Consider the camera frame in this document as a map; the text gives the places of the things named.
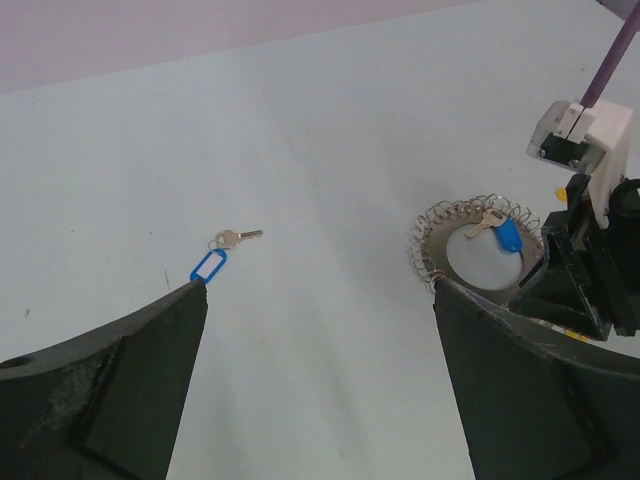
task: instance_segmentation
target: wire spiral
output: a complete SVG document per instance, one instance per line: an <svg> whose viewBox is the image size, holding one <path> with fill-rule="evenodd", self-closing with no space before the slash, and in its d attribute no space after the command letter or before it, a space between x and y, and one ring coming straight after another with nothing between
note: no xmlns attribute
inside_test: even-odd
<svg viewBox="0 0 640 480"><path fill-rule="evenodd" d="M527 207L508 198L492 193L466 201L439 202L429 208L424 215L416 217L412 229L413 242L409 250L414 271L432 294L435 294L436 283L446 278L446 272L438 269L429 255L429 239L434 226L442 225L446 221L468 218L488 208L499 210L511 217L520 233L530 236L542 250L540 218Z"/></svg>

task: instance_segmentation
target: purple cable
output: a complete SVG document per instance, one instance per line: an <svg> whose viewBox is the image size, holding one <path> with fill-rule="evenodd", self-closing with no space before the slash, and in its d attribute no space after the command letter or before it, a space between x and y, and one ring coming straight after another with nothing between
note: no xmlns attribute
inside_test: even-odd
<svg viewBox="0 0 640 480"><path fill-rule="evenodd" d="M604 87L609 83L609 79L613 72L615 71L618 63L622 59L622 56L627 51L631 40L635 36L636 32L640 28L640 1L633 8L633 11L624 22L624 25L620 29L620 33L613 41L607 56L604 57L602 61L602 65L598 69L595 77L591 80L591 85L587 88L587 91L582 97L582 101L580 104L585 108L591 108L595 105L595 103L602 95L602 91Z"/></svg>

